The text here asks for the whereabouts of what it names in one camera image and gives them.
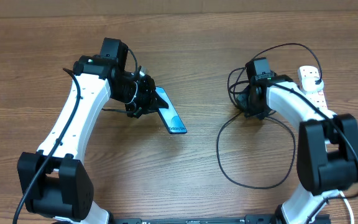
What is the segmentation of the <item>blue smartphone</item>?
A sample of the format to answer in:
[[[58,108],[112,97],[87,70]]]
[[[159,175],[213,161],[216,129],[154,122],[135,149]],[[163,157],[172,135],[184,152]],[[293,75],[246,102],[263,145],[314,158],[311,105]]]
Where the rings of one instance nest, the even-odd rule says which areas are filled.
[[[159,108],[158,113],[170,134],[186,134],[187,129],[183,124],[183,121],[180,119],[176,109],[174,108],[172,102],[170,101],[167,93],[162,87],[157,87],[156,92],[164,102],[167,103],[168,108]]]

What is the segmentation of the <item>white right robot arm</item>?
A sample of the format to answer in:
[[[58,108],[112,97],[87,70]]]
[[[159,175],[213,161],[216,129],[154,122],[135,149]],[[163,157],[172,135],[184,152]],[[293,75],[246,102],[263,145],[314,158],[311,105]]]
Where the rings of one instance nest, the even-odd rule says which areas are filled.
[[[358,125],[351,114],[327,107],[318,68],[304,65],[299,83],[277,75],[265,57],[245,65],[248,86],[237,98],[246,116],[263,119],[281,114],[298,131],[296,171],[300,180],[292,196],[265,223],[329,223],[318,213],[341,192],[358,183]]]

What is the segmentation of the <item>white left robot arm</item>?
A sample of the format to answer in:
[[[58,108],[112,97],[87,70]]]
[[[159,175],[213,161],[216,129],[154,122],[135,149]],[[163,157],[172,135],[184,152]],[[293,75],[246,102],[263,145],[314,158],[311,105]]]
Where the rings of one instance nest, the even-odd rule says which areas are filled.
[[[82,56],[68,70],[73,83],[50,134],[35,153],[21,154],[17,171],[23,196],[18,208],[59,223],[113,223],[111,212],[94,201],[93,183],[84,167],[95,122],[109,99],[124,104],[131,118],[158,113],[169,133],[183,131],[163,88],[144,67],[126,71],[130,48],[105,38],[99,54]]]

